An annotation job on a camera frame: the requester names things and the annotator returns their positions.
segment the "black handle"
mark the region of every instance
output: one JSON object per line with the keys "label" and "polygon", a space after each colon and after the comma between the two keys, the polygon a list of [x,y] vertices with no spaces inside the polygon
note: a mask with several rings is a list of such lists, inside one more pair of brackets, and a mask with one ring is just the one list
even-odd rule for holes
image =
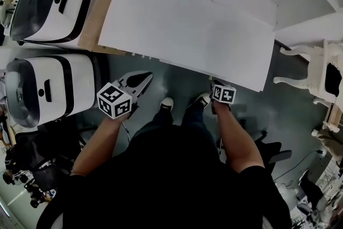
{"label": "black handle", "polygon": [[44,81],[45,99],[47,102],[52,102],[51,100],[51,90],[50,90],[50,79]]}
{"label": "black handle", "polygon": [[58,11],[60,12],[60,13],[62,13],[63,14],[63,12],[64,12],[64,8],[65,8],[65,5],[66,5],[66,2],[67,2],[68,0],[61,0],[61,3],[60,3],[60,5],[59,5],[59,7],[58,7]]}

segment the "black t-shirt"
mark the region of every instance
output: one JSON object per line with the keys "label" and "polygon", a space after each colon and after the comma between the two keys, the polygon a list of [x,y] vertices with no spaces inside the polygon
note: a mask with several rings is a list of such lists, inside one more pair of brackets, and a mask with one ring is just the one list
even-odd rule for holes
{"label": "black t-shirt", "polygon": [[[70,177],[54,201],[63,208],[64,229],[262,228],[263,216],[274,229],[292,227],[287,204],[264,168],[238,174],[220,162],[206,137],[178,126],[137,136],[89,176]],[[50,204],[37,229],[57,207]]]}

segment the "concrete floor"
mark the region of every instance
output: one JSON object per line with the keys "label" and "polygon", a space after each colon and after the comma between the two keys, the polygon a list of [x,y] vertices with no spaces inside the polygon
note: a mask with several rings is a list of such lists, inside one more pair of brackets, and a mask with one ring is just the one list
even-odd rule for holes
{"label": "concrete floor", "polygon": [[[152,119],[164,97],[170,96],[174,99],[174,123],[180,124],[190,98],[200,92],[210,91],[208,76],[201,73],[137,55],[109,55],[108,58],[111,81],[129,71],[149,70],[154,73],[152,84],[139,100],[140,108],[125,123],[131,136]],[[275,179],[298,164],[309,152],[322,148],[321,143],[311,136],[311,131],[323,121],[327,108],[314,105],[312,103],[314,97],[307,90],[296,89],[283,83],[274,84],[272,82],[274,76],[306,78],[307,63],[298,57],[281,55],[279,47],[274,46],[263,92],[257,93],[232,84],[237,88],[232,112],[237,119],[247,120],[247,131],[254,139],[259,137],[261,130],[267,130],[268,136],[264,140],[265,143],[282,142],[282,150],[293,151],[290,159],[276,164],[272,174]],[[98,109],[88,110],[78,115],[84,126],[98,125],[104,116]],[[217,118],[212,115],[210,108],[205,110],[204,120],[213,137],[218,139]],[[126,132],[121,129],[115,153],[124,151],[127,145]],[[293,181],[291,187],[294,187],[295,190],[286,189],[285,186],[281,186],[279,189],[290,209],[297,204],[294,191],[299,192],[299,197],[303,196],[301,190],[298,190],[297,179],[306,168],[318,166],[319,160],[320,155],[312,153],[299,167],[277,181],[278,186],[281,183],[288,184]]]}

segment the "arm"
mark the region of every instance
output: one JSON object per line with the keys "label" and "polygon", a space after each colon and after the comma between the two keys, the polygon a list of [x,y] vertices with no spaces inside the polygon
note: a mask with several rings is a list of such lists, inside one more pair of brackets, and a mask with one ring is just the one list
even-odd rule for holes
{"label": "arm", "polygon": [[71,175],[88,175],[92,170],[112,158],[120,126],[127,119],[123,115],[115,120],[106,117],[91,140],[77,157]]}
{"label": "arm", "polygon": [[264,167],[255,142],[236,121],[229,108],[216,100],[213,101],[213,106],[218,115],[221,138],[232,169],[240,173],[251,166]]}

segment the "white box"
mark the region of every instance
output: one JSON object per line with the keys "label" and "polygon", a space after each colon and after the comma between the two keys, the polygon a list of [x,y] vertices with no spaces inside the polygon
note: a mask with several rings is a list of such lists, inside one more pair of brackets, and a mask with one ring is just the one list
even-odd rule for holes
{"label": "white box", "polygon": [[99,109],[112,119],[131,112],[132,96],[107,83],[97,94]]}
{"label": "white box", "polygon": [[233,104],[235,101],[236,89],[222,85],[215,85],[213,89],[212,98],[216,101]]}

